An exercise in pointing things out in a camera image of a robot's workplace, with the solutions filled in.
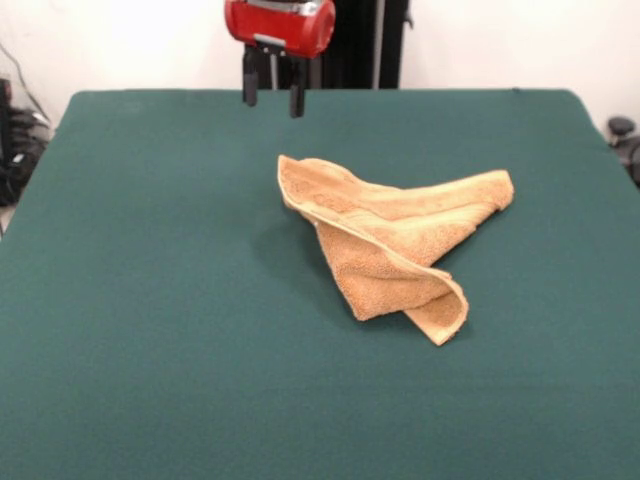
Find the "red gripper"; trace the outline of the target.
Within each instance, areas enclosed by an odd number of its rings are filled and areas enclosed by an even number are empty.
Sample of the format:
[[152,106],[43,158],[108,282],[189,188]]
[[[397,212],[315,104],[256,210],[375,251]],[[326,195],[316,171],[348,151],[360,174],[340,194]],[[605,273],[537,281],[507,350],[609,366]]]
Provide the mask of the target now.
[[257,104],[259,72],[252,46],[280,48],[296,56],[291,58],[290,116],[301,118],[305,111],[304,58],[315,58],[328,47],[336,21],[334,2],[226,1],[224,15],[231,36],[246,44],[242,59],[243,102],[249,107]]

